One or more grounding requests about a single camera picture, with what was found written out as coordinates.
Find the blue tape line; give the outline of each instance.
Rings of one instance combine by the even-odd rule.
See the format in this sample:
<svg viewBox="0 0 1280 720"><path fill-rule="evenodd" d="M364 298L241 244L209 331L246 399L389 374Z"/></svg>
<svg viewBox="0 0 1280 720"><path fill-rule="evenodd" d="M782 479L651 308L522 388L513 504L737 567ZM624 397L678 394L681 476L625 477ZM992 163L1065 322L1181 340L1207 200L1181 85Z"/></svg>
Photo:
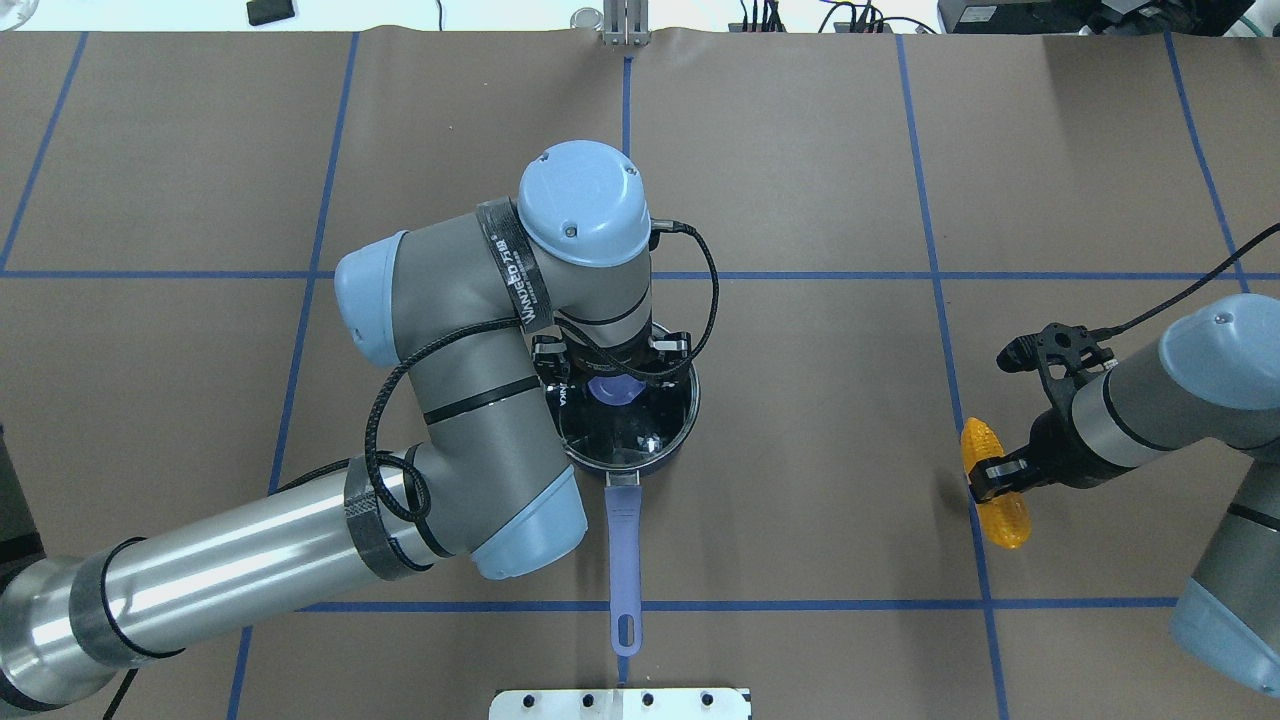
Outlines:
<svg viewBox="0 0 1280 720"><path fill-rule="evenodd" d="M608 612L603 600L515 600L515 601L332 601L317 602L298 612Z"/></svg>
<svg viewBox="0 0 1280 720"><path fill-rule="evenodd" d="M88 33L82 32L76 44L76 53L72 54L72 64L67 68L67 77L63 78L63 88L58 92L58 101L54 104L54 113L45 126L45 136L40 138L40 147L36 150L36 159L31 163L31 172L27 173L27 184L22 188L18 199L18 208L13 213L13 222L9 223L9 234L4 238L4 249L0 250L0 272L9 264L9 255L13 252L13 243L18 240L18 229L22 228L22 217L27 213L27 201L36 188L36 178L40 168L45 164L45 154L49 152L49 143L54 138L54 129L58 128L58 119L63 115L63 106L67 105L67 96L72 91L72 81L76 79L76 70L79 69L79 60L84 55L84 44L88 42Z"/></svg>
<svg viewBox="0 0 1280 720"><path fill-rule="evenodd" d="M631 156L631 55L622 59L622 154Z"/></svg>
<svg viewBox="0 0 1280 720"><path fill-rule="evenodd" d="M1059 597L1059 598L1006 598L993 600L996 610L1089 610L1172 607L1176 597Z"/></svg>
<svg viewBox="0 0 1280 720"><path fill-rule="evenodd" d="M947 370L947 389L951 393L951 416L955 420L956 434L964 428L964 411L960 407L960 387L956 382L955 356L951 351L951 328L947 323L946 299L942 293L942 277L938 268L937 245L933 238L933 217L929 211L929 193L924 183L924 163L920 159L920 138L915 126L915 104L911 100L911 76L906 68L906 47L902 36L895 35L897 45L897 68L902 78L902 101L906 109L906 131L911 140L911 163L915 165L915 190L920 199L920 220L924 223L924 243L929 252L929 272L933 275L933 305L938 314L938 331L942 334L942 359ZM991 602L991 580L987 574L987 555L983 548L982 529L978 527L978 514L969 501L969 532L973 536L974 564L978 568L978 587L982 591L984 607L983 620L987 626L987 652L991 657L991 675L996 691L996 707L1000 720L1009 720L1009 700L1005 693L1005 673L1000 660L1000 638L996 634L996 612Z"/></svg>
<svg viewBox="0 0 1280 720"><path fill-rule="evenodd" d="M307 337L307 322L311 316L311 300L315 296L316 274L320 265L320 250L324 245L325 220L329 215L329 196L333 193L333 178L338 170L338 154L342 150L342 128L347 118L347 101L351 97L351 78L356 70L356 51L360 49L360 33L351 33L351 46L347 50L347 69L342 78L342 96L338 99L338 118L333 127L333 142L329 146L329 167L325 169L324 191L320 197L320 211L316 217L316 234L311 245L311 266L307 270L307 287L302 295L302 311L298 314L298 331L293 338L293 359L289 363L289 382L284 391L284 407L280 410L280 428L275 438L275 456L271 460L271 479L268 492L275 492L280 484L280 469L284 464L284 446L289 439L289 423L293 418L293 398L297 395L298 370L302 366L302 348ZM243 684L244 666L248 662L252 628L246 628L241 635L241 650L236 659L236 678L232 694L227 703L227 719L234 720L239 714L239 685Z"/></svg>
<svg viewBox="0 0 1280 720"><path fill-rule="evenodd" d="M244 669L248 666L248 644L253 641L253 628L241 630L241 646L236 651L236 674L232 675L232 694L227 701L227 720L239 716L239 696L244 691Z"/></svg>
<svg viewBox="0 0 1280 720"><path fill-rule="evenodd" d="M1183 69L1178 64L1178 51L1174 50L1174 36L1165 31L1165 50L1169 53L1169 67L1174 72L1174 86L1178 87L1178 101L1183 104L1183 119L1187 120L1187 132L1192 136L1192 149L1196 150L1196 160L1201 165L1201 174L1204 176L1204 186L1208 187L1210 200L1213 201L1213 214L1217 215L1217 227L1222 229L1222 240L1226 250L1235 252L1235 241L1231 238L1231 227L1226 222L1226 211L1222 210L1222 200L1217 196L1217 186L1213 183L1213 173L1208 169L1208 160L1204 159L1204 149L1199 142L1199 133L1196 132L1196 118L1192 117L1192 104L1187 99L1187 86L1183 85ZM1249 281L1244 278L1244 265L1235 261L1235 274L1240 281L1240 290L1249 292Z"/></svg>
<svg viewBox="0 0 1280 720"><path fill-rule="evenodd" d="M0 278L13 279L143 279L143 281L332 281L333 270L3 270ZM727 281L928 281L933 273L923 270L723 270ZM1019 270L941 270L943 281L1196 281L1201 273L1076 273ZM1280 281L1280 273L1244 273L1252 281ZM655 281L707 281L705 270L666 270L653 273ZM1215 282L1229 278L1217 277Z"/></svg>
<svg viewBox="0 0 1280 720"><path fill-rule="evenodd" d="M142 279L142 281L305 281L307 270L5 270L0 277L26 279Z"/></svg>
<svg viewBox="0 0 1280 720"><path fill-rule="evenodd" d="M991 610L1087 610L1172 607L1176 597L1047 597L938 600L646 600L645 612L901 612ZM298 610L311 614L608 612L603 600L521 601L333 601Z"/></svg>

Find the handle hole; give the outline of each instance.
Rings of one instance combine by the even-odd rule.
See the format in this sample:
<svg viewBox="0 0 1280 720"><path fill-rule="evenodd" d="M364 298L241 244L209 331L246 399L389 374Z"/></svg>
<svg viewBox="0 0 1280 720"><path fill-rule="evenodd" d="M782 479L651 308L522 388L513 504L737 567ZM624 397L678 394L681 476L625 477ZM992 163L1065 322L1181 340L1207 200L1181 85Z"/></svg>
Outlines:
<svg viewBox="0 0 1280 720"><path fill-rule="evenodd" d="M618 644L622 647L631 647L635 642L635 618L630 615L618 615Z"/></svg>

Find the purple pan handle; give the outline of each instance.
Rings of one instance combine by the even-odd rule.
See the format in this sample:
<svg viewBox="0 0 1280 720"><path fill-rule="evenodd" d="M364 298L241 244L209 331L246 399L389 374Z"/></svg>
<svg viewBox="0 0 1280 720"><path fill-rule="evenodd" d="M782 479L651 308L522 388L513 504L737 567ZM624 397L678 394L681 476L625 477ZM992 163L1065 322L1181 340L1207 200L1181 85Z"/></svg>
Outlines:
<svg viewBox="0 0 1280 720"><path fill-rule="evenodd" d="M604 488L609 516L609 637L613 652L631 657L640 652L640 486Z"/></svg>

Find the wire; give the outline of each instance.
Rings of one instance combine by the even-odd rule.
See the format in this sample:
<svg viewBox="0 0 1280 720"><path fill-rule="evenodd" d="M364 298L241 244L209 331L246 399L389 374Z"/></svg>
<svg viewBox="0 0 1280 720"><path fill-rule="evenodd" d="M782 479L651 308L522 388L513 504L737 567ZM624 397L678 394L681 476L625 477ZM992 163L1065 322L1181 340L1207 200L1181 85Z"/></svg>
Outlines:
<svg viewBox="0 0 1280 720"><path fill-rule="evenodd" d="M703 347L707 346L707 341L712 337L712 329L716 328L716 314L719 311L719 273L716 270L716 260L712 258L710 249L707 247L707 241L703 240L703 236L698 232L698 228L692 225L686 225L685 223L680 222L673 223L672 232L687 234L698 242L698 247L703 251L703 258L707 259L707 270L710 273L712 277L712 304L710 309L707 313L707 327L703 329L703 336L698 338L698 345L695 345L694 348L689 352L689 357L685 357L680 363L658 373L649 373L645 370L640 370L637 368L631 368L622 360L611 355L609 351L600 347L594 340L582 333L582 331L579 329L577 325L570 323L563 318L556 318L556 324L562 331L572 334L573 340L576 340L581 345L590 347L591 351L599 355L600 359L603 359L607 365L609 365L614 370L618 370L620 373L625 373L639 380L659 382L677 373L684 372L685 368L691 365L694 363L694 357L698 357L698 355L703 351Z"/></svg>
<svg viewBox="0 0 1280 720"><path fill-rule="evenodd" d="M831 15L835 15L836 10L841 8L849 8L849 22L854 22L858 18L858 5L854 5L852 3L832 3L831 9L827 10L827 17L822 18L822 24L818 26L819 33L827 29L827 22L831 19Z"/></svg>
<svg viewBox="0 0 1280 720"><path fill-rule="evenodd" d="M381 501L383 506L387 507L392 515L404 520L406 523L417 524L425 520L428 512L431 511L429 495L426 495L429 492L426 488L426 478L422 477L422 473L415 468L412 462L404 462L394 455L380 455L378 452L378 425L383 421L383 411L387 410L387 402L392 398L392 392L396 391L396 386L399 384L401 379L413 365L417 365L433 352L443 347L474 334L518 327L520 318L502 318L499 320L486 320L484 323L475 323L472 325L456 329L452 333L417 348L417 351L412 355L401 360L399 364L392 369L390 374L387 375L387 380L383 383L381 389L378 391L378 397L374 398L374 406L369 411L369 421L365 424L365 470L369 473L370 484L374 486L374 495L378 496L378 500ZM419 492L419 507L407 509L401 505L398 500L396 500L396 496L387 489L387 484L383 482L383 474L378 469L379 465L392 465L399 468L404 473L406 486L410 480L412 480L413 488Z"/></svg>
<svg viewBox="0 0 1280 720"><path fill-rule="evenodd" d="M27 12L27 13L23 13L22 10L18 10L18 22L14 23L14 24L12 24L12 26L9 26L9 27L6 27L6 28L4 28L4 29L0 29L0 32L9 32L10 29L18 29L19 27L27 24L27 20L29 20L33 17L36 17L36 10L38 8L40 8L40 0L32 0L32 3L31 3L31 10Z"/></svg>
<svg viewBox="0 0 1280 720"><path fill-rule="evenodd" d="M879 22L879 29L876 31L876 32L884 32L884 23L887 23L888 20L906 20L909 23L915 23L916 27L924 28L924 32L927 32L929 35L937 35L938 33L936 29L933 29L932 27L922 23L920 20L918 20L915 18L908 18L905 15L890 15L887 18L882 15L881 19L878 20Z"/></svg>
<svg viewBox="0 0 1280 720"><path fill-rule="evenodd" d="M389 450L379 450L378 455L392 455L392 452ZM282 492L284 492L287 489L293 489L293 488L296 488L298 486L305 486L305 484L310 483L311 480L314 480L316 478L323 478L323 477L328 475L329 473L337 473L338 470L346 470L348 465L351 465L351 459L349 457L343 459L343 460L338 460L335 462L330 462L330 464L325 465L323 468L316 468L315 470L311 470L310 473L307 473L305 475L300 475L300 477L289 480L288 483L285 483L285 484L275 488L275 491L270 492L269 495L279 495L279 493L282 493Z"/></svg>
<svg viewBox="0 0 1280 720"><path fill-rule="evenodd" d="M1146 323L1147 320L1155 318L1156 315L1164 313L1165 310L1169 310L1170 307L1172 307L1178 302L1181 302L1183 300L1187 299L1188 295L1190 295L1190 293L1196 292L1197 290L1199 290L1199 288L1204 287L1206 284L1208 284L1210 281L1212 281L1213 278L1221 275L1222 272L1226 270L1228 268L1230 268L1233 263L1235 263L1236 260L1239 260L1240 258L1243 258L1245 252L1253 250L1263 240L1274 236L1277 232L1280 232L1280 223L1276 223L1276 224L1271 225L1270 228L1267 228L1267 229L1260 232L1258 234L1253 236L1253 240L1251 240L1249 242L1245 242L1244 245L1242 245L1240 249L1236 250L1235 252L1233 252L1230 258L1228 258L1226 260L1222 260L1216 268L1213 268L1212 270L1210 270L1208 273L1206 273L1204 277L1202 277L1201 279L1193 282L1190 284L1190 287L1188 287L1187 290L1184 290L1184 291L1179 292L1178 295L1170 297L1169 300L1161 302L1160 305L1156 305L1151 310L1147 310L1146 313L1143 313L1142 315L1138 315L1137 318L1129 320L1128 323L1125 323L1123 325L1115 325L1115 327L1111 327L1111 328L1100 328L1097 331L1089 331L1089 332L1093 334L1093 337L1098 342L1102 342L1102 341L1106 341L1106 340L1111 340L1112 337L1115 337L1115 336L1117 336L1117 334L1120 334L1120 333L1123 333L1125 331L1129 331L1129 329L1132 329L1132 328L1134 328L1137 325L1140 325L1142 323Z"/></svg>
<svg viewBox="0 0 1280 720"><path fill-rule="evenodd" d="M106 706L106 712L102 714L102 720L111 720L115 717L115 711L119 710L120 703L124 702L124 693L129 692L129 685L133 684L133 678L137 676L137 667L131 667L129 671L124 674L124 679L120 680L120 687L115 691L115 697L111 698L111 705Z"/></svg>
<svg viewBox="0 0 1280 720"><path fill-rule="evenodd" d="M827 15L822 18L822 24L818 26L818 32L827 29L827 22L831 20L831 15L836 14L836 10L838 8L849 8L849 23L851 26L850 32L854 32L854 28L863 28L858 31L860 33L867 32L867 29L869 29L872 26L879 22L881 18L884 17L884 13L881 13L879 8L872 5L870 3L865 5L856 5L854 3L832 3L831 9L827 10ZM859 9L863 10L861 17L858 15Z"/></svg>

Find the black tape band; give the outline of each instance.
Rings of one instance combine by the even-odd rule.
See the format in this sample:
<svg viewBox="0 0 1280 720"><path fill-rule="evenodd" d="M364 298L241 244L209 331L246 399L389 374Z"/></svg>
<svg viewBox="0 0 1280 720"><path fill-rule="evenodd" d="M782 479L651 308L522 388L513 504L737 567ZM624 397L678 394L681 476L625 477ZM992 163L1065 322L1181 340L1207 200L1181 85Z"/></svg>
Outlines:
<svg viewBox="0 0 1280 720"><path fill-rule="evenodd" d="M1244 505L1233 502L1226 507L1226 514L1235 515L1236 518L1243 518L1245 520L1251 520L1253 523L1262 525L1263 528L1280 533L1280 518L1272 518L1271 515L1267 515L1266 512L1258 512L1252 507L1245 507Z"/></svg>
<svg viewBox="0 0 1280 720"><path fill-rule="evenodd" d="M184 648L152 652L125 637L106 598L106 571L122 550L146 538L129 538L81 564L72 580L68 606L72 634L84 655L108 667L140 667L151 660L173 657Z"/></svg>
<svg viewBox="0 0 1280 720"><path fill-rule="evenodd" d="M65 703L50 705L47 702L40 702L33 697L28 697L27 693L15 688L4 673L0 673L0 703L17 707L18 710L26 710L27 712L49 712L50 710L67 707Z"/></svg>
<svg viewBox="0 0 1280 720"><path fill-rule="evenodd" d="M531 238L520 224L511 199L481 202L476 206L476 219L524 329L530 332L550 325L554 313L550 293L538 269Z"/></svg>
<svg viewBox="0 0 1280 720"><path fill-rule="evenodd" d="M499 400L506 400L513 395L520 395L522 392L540 388L543 383L538 382L538 375L530 375L522 380L516 380L513 383L507 383L502 387L495 387L481 393L472 395L471 397L463 397L457 402L451 402L444 407L436 407L430 413L424 413L422 419L426 420L428 425L434 425L449 418L457 418L463 413L470 413L485 405L492 405Z"/></svg>
<svg viewBox="0 0 1280 720"><path fill-rule="evenodd" d="M384 580L398 580L412 575L420 568L422 570L430 568L410 561L403 551L397 552L398 547L392 544L396 539L383 525L379 505L378 495L369 483L369 473L365 471L364 457L353 459L347 465L342 507L347 516L347 534L351 536L351 542L356 546L360 559L365 561L365 566Z"/></svg>
<svg viewBox="0 0 1280 720"><path fill-rule="evenodd" d="M640 305L644 304L646 297L649 297L648 287L644 288L644 295L640 296L640 300L636 300L636 304L628 307L626 313L609 318L608 320L584 320L582 318L579 318L576 315L570 315L563 310L561 310L561 315L563 315L566 320L572 322L575 325L593 325L593 327L612 325L613 323L627 319L632 313L639 310Z"/></svg>
<svg viewBox="0 0 1280 720"><path fill-rule="evenodd" d="M40 533L27 533L6 541L0 541L0 565L31 559L32 562L45 556L45 546Z"/></svg>

